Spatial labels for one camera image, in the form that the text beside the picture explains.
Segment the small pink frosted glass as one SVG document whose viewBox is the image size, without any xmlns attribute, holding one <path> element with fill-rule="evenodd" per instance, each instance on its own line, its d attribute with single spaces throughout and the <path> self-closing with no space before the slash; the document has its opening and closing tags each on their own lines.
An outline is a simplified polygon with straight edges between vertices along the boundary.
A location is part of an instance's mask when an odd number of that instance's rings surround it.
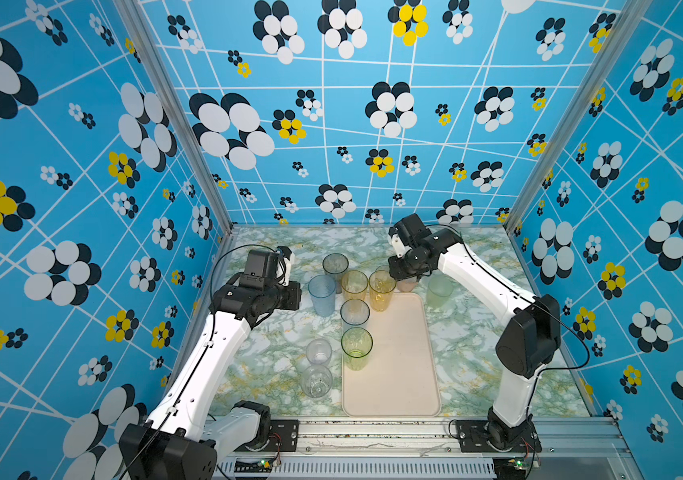
<svg viewBox="0 0 683 480">
<path fill-rule="evenodd" d="M 397 282 L 397 290 L 399 292 L 407 293 L 407 292 L 413 292 L 415 288 L 419 285 L 419 278 L 417 277 L 412 277 L 412 278 L 407 278 L 405 280 L 399 280 Z"/>
</svg>

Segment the amber tall glass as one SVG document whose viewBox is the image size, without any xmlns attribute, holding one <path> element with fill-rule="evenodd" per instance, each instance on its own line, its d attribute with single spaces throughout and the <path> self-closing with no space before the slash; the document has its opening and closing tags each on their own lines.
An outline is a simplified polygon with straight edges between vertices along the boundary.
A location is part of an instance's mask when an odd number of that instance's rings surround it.
<svg viewBox="0 0 683 480">
<path fill-rule="evenodd" d="M 345 301 L 365 300 L 369 288 L 369 277 L 359 270 L 347 270 L 341 278 L 341 292 Z"/>
<path fill-rule="evenodd" d="M 371 308 L 375 311 L 383 312 L 387 310 L 393 298 L 393 292 L 397 286 L 397 281 L 385 270 L 377 270 L 369 276 L 369 298 L 371 298 Z"/>
</svg>

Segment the blue frosted tall glass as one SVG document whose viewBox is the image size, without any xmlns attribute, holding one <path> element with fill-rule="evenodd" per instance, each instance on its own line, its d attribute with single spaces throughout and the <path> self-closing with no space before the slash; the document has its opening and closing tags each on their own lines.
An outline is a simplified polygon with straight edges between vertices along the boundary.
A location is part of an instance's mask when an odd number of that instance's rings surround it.
<svg viewBox="0 0 683 480">
<path fill-rule="evenodd" d="M 336 280 L 329 275 L 318 275 L 311 279 L 308 291 L 315 312 L 322 317 L 330 317 L 336 310 Z"/>
</svg>

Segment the grey smoky tall glass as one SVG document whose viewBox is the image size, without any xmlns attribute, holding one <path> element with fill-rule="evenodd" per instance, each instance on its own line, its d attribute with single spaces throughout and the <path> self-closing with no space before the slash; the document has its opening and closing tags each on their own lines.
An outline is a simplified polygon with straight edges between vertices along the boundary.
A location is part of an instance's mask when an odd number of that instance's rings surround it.
<svg viewBox="0 0 683 480">
<path fill-rule="evenodd" d="M 349 269 L 349 259 L 345 254 L 331 253 L 323 260 L 325 274 L 332 276 L 336 282 L 336 293 L 342 293 L 342 279 Z"/>
</svg>

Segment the blue clear faceted glass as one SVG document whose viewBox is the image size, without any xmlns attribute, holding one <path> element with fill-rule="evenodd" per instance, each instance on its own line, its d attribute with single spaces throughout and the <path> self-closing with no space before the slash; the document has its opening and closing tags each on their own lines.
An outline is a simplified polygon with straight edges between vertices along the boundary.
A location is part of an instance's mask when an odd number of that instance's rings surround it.
<svg viewBox="0 0 683 480">
<path fill-rule="evenodd" d="M 341 306 L 340 314 L 343 331 L 353 328 L 366 328 L 369 316 L 371 316 L 371 308 L 365 300 L 353 298 Z"/>
</svg>

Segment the green clear glass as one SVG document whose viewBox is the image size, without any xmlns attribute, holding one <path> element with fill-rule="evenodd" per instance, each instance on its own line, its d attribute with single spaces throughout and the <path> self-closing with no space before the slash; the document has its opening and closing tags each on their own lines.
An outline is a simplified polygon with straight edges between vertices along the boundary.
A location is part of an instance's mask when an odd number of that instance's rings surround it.
<svg viewBox="0 0 683 480">
<path fill-rule="evenodd" d="M 362 370 L 373 351 L 373 336 L 365 328 L 351 328 L 341 338 L 341 349 L 345 355 L 345 366 L 351 371 Z"/>
</svg>

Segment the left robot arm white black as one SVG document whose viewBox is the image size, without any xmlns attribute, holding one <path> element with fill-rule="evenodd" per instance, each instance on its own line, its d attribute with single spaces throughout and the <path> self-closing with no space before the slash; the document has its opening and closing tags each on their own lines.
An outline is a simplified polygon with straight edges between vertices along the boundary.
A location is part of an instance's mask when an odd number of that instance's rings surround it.
<svg viewBox="0 0 683 480">
<path fill-rule="evenodd" d="M 301 285 L 291 278 L 294 252 L 253 245 L 245 269 L 210 295 L 210 314 L 170 390 L 139 425 L 119 440 L 123 479 L 209 479 L 221 460 L 241 447 L 258 449 L 271 437 L 271 409 L 240 401 L 214 421 L 211 404 L 236 354 L 275 311 L 296 311 Z"/>
</svg>

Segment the beige plastic tray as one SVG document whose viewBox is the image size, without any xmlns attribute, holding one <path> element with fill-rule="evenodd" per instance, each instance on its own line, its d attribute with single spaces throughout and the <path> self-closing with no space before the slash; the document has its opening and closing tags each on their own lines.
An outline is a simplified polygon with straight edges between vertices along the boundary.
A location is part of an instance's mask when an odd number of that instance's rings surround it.
<svg viewBox="0 0 683 480">
<path fill-rule="evenodd" d="M 389 308 L 373 312 L 365 328 L 373 336 L 367 366 L 341 374 L 341 405 L 353 417 L 433 417 L 441 412 L 435 361 L 423 300 L 397 293 Z"/>
</svg>

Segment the green frosted glass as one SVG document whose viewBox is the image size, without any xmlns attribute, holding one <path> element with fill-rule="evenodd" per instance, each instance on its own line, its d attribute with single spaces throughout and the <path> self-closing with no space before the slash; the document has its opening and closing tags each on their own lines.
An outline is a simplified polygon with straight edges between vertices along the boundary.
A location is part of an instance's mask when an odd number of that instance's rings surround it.
<svg viewBox="0 0 683 480">
<path fill-rule="evenodd" d="M 453 295 L 453 280 L 445 274 L 434 273 L 427 282 L 427 306 L 442 308 Z"/>
</svg>

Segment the small clear glass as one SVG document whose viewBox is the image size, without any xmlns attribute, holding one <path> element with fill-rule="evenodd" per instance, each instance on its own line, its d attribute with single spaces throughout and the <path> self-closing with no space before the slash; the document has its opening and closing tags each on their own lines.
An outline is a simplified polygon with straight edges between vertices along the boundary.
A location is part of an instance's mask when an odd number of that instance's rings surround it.
<svg viewBox="0 0 683 480">
<path fill-rule="evenodd" d="M 306 357 L 311 365 L 328 365 L 333 357 L 331 343 L 323 338 L 312 340 L 306 348 Z"/>
</svg>

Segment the large clear glass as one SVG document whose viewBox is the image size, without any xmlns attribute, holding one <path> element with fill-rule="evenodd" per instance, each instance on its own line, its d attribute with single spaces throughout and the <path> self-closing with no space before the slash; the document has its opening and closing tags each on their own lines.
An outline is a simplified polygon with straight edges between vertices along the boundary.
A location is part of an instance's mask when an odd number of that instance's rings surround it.
<svg viewBox="0 0 683 480">
<path fill-rule="evenodd" d="M 311 398 L 326 396 L 332 389 L 334 378 L 325 365 L 311 365 L 301 376 L 301 388 Z"/>
</svg>

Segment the left green circuit board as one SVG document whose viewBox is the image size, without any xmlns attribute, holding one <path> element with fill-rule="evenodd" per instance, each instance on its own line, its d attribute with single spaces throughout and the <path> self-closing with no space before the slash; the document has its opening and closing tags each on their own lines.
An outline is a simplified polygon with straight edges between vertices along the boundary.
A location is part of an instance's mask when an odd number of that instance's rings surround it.
<svg viewBox="0 0 683 480">
<path fill-rule="evenodd" d="M 237 474 L 268 474 L 280 465 L 278 458 L 259 459 L 254 461 L 237 460 L 234 471 Z"/>
</svg>

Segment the right green circuit board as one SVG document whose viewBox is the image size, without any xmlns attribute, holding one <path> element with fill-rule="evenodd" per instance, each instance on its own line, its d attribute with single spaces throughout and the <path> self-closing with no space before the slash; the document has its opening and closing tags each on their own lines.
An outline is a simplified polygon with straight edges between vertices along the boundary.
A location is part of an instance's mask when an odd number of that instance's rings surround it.
<svg viewBox="0 0 683 480">
<path fill-rule="evenodd" d="M 497 479 L 525 479 L 531 472 L 531 465 L 517 458 L 495 459 L 493 471 Z"/>
</svg>

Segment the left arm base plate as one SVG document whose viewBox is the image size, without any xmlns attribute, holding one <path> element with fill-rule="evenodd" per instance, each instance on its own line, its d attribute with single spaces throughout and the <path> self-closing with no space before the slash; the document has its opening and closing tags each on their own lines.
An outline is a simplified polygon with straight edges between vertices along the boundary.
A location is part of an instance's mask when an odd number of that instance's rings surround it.
<svg viewBox="0 0 683 480">
<path fill-rule="evenodd" d="M 255 447 L 242 445 L 236 452 L 289 452 L 297 451 L 301 422 L 297 419 L 271 421 L 270 431 L 264 444 Z"/>
</svg>

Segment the aluminium front rail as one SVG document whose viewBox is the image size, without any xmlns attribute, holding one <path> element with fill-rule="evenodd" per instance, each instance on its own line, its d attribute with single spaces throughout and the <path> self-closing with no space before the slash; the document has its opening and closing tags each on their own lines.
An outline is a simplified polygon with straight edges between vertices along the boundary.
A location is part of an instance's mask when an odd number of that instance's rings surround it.
<svg viewBox="0 0 683 480">
<path fill-rule="evenodd" d="M 353 419 L 308 417 L 296 452 L 234 452 L 209 479 L 497 479 L 495 459 L 531 465 L 525 479 L 639 479 L 641 470 L 607 418 L 535 422 L 541 453 L 463 453 L 449 436 L 451 420 L 475 418 Z M 237 474 L 237 460 L 278 458 L 268 474 Z"/>
</svg>

